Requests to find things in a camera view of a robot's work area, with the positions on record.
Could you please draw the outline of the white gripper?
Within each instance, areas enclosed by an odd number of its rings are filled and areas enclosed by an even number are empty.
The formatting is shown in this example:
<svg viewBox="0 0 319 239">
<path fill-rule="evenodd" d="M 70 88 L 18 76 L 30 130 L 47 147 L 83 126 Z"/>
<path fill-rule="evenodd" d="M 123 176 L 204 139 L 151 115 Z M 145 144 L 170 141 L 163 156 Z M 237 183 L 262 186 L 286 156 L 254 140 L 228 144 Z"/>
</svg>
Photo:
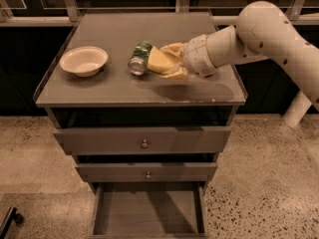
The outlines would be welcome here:
<svg viewBox="0 0 319 239">
<path fill-rule="evenodd" d="M 167 80 L 187 80 L 188 71 L 202 78 L 212 76 L 215 66 L 207 53 L 206 35 L 191 39 L 188 43 L 172 43 L 160 48 L 163 53 L 182 58 L 184 67 L 164 72 L 161 77 Z"/>
</svg>

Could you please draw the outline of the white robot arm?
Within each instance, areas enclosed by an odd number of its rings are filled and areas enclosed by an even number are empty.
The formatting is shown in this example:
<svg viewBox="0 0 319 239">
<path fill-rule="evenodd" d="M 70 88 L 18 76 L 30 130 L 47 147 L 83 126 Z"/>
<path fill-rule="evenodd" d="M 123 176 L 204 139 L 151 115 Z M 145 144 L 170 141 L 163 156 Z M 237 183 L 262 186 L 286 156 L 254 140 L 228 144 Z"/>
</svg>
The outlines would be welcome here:
<svg viewBox="0 0 319 239">
<path fill-rule="evenodd" d="M 227 65 L 242 65 L 264 57 L 274 61 L 299 88 L 285 112 L 286 124 L 297 126 L 319 100 L 319 49 L 301 37 L 275 5 L 257 1 L 246 6 L 236 23 L 179 46 L 181 62 L 162 73 L 165 78 L 211 76 Z"/>
</svg>

